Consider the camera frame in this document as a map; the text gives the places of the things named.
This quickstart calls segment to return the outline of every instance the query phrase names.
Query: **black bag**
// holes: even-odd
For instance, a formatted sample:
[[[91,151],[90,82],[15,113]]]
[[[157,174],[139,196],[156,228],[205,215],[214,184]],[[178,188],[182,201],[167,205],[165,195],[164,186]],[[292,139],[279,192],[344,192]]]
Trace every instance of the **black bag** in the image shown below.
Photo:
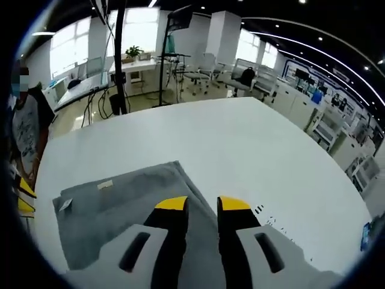
[[[243,71],[241,77],[238,78],[237,81],[243,85],[251,86],[251,81],[253,80],[254,76],[255,76],[254,70],[251,67],[249,67],[248,69]]]

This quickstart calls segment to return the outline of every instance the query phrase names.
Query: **computer monitor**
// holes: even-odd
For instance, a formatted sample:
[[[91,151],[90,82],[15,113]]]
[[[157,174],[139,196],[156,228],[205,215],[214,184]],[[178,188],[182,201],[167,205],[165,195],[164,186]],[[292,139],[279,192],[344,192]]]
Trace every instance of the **computer monitor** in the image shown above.
[[[168,15],[168,18],[170,19],[170,26],[168,28],[168,32],[188,28],[190,26],[192,17],[192,5],[171,12]]]
[[[308,80],[309,79],[309,74],[301,69],[298,69],[295,71],[295,76],[298,77],[299,79],[303,80]]]

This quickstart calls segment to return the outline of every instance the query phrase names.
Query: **glass window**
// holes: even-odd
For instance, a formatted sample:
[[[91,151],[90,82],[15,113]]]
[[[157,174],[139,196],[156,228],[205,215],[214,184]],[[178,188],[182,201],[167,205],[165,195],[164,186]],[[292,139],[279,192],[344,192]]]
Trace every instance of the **glass window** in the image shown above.
[[[131,46],[139,46],[146,52],[153,52],[156,49],[156,38],[158,36],[158,8],[132,8],[127,9],[123,19],[122,31],[122,54]],[[115,33],[117,11],[112,11],[109,15],[108,23]],[[113,37],[109,38],[107,46],[107,56],[114,55]]]
[[[51,78],[87,61],[90,23],[91,18],[88,17],[59,30],[53,36],[49,53]]]
[[[266,65],[272,69],[276,65],[278,49],[270,43],[266,42],[265,51],[263,52],[262,65]]]
[[[248,32],[245,29],[241,30],[239,35],[238,48],[235,58],[256,62],[259,48],[259,37]]]

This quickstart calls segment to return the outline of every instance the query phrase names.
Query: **white pillar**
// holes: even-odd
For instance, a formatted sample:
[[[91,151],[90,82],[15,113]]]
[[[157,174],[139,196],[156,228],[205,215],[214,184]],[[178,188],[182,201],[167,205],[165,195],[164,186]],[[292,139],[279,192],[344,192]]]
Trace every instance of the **white pillar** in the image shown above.
[[[263,54],[265,53],[266,42],[260,41],[257,55],[257,64],[262,64]]]
[[[228,64],[234,62],[241,22],[239,16],[228,11],[212,14],[206,52],[213,53],[217,62]]]

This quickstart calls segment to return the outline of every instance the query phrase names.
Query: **white table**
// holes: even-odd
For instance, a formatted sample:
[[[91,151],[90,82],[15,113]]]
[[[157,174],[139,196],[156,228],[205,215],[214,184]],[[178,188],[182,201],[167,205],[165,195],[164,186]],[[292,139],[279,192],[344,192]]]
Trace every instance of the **white table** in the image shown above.
[[[263,205],[260,222],[273,216],[317,269],[346,273],[360,256],[371,217],[351,181],[310,137],[253,98],[143,110],[49,141],[35,201],[43,255],[67,270],[52,204],[60,191],[174,160],[215,212],[219,195]]]
[[[94,75],[81,81],[77,86],[68,89],[63,97],[56,104],[55,112],[62,108],[89,96],[92,93],[99,92],[108,87],[108,74],[106,72]]]
[[[137,60],[131,63],[122,63],[122,72],[126,74],[126,93],[127,95],[132,94],[131,89],[131,73],[132,72],[141,72],[145,70],[153,70],[158,64],[155,59],[151,58],[150,60]],[[109,74],[115,74],[115,61],[112,63],[111,68],[109,69]]]

